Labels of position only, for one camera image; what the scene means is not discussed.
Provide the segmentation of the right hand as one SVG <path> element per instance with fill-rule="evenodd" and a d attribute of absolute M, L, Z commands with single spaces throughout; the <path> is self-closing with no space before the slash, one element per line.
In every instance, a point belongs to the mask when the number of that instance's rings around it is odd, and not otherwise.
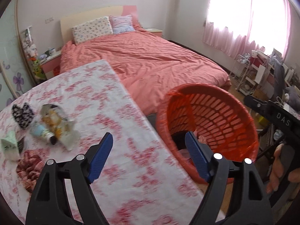
<path fill-rule="evenodd" d="M 269 177 L 269 183 L 266 186 L 266 192 L 269 194 L 272 191 L 277 191 L 279 184 L 280 184 L 280 178 L 283 176 L 284 167 L 280 160 L 280 155 L 282 152 L 282 148 L 284 147 L 284 144 L 280 144 L 277 146 L 275 152 L 274 152 L 274 162 L 271 170 L 271 174 Z M 288 180 L 291 183 L 299 183 L 299 168 L 293 170 L 288 175 Z"/>

